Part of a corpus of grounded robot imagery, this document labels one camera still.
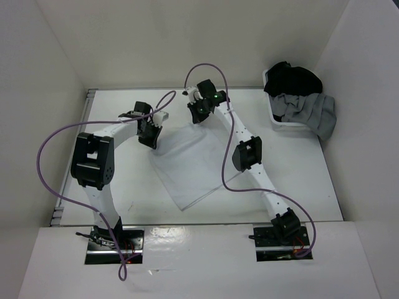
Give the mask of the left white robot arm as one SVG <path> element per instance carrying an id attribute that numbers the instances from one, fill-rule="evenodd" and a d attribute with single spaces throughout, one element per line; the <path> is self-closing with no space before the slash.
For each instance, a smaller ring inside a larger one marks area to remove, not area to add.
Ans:
<path id="1" fill-rule="evenodd" d="M 163 122 L 168 117 L 165 111 L 152 113 L 151 105 L 136 102 L 134 109 L 119 115 L 115 123 L 95 133 L 78 134 L 70 172 L 95 209 L 92 240 L 102 241 L 110 249 L 123 244 L 126 233 L 110 189 L 115 175 L 115 149 L 134 136 L 139 143 L 156 149 Z"/>

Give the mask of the white skirt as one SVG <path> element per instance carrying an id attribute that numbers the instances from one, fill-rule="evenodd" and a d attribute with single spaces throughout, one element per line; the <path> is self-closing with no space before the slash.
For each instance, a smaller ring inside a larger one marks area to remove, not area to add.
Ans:
<path id="1" fill-rule="evenodd" d="M 149 159 L 173 202 L 185 211 L 223 187 L 225 149 L 209 128 L 188 124 L 162 136 Z"/>

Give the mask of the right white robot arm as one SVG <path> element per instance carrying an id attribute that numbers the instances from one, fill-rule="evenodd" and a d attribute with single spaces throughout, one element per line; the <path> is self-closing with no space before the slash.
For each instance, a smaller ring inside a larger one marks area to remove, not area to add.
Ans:
<path id="1" fill-rule="evenodd" d="M 232 165 L 247 174 L 253 188 L 261 191 L 262 200 L 271 218 L 273 238 L 278 244 L 287 245 L 300 231 L 300 220 L 284 199 L 276 194 L 272 181 L 262 164 L 262 139 L 254 136 L 239 119 L 225 91 L 217 91 L 209 80 L 196 87 L 186 87 L 183 95 L 189 98 L 187 107 L 194 124 L 205 121 L 210 115 L 217 117 L 230 131 L 229 144 L 234 145 Z"/>

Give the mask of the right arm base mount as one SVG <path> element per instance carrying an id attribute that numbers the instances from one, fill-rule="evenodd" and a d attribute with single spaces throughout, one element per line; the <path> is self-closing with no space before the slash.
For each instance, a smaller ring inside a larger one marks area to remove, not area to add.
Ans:
<path id="1" fill-rule="evenodd" d="M 254 241 L 256 260 L 258 262 L 313 259 L 312 252 L 303 257 L 297 256 L 297 254 L 306 251 L 310 246 L 307 228 L 304 225 L 301 226 L 297 233 L 282 242 L 277 240 L 273 227 L 255 225 L 253 233 L 249 235 L 249 239 Z"/>

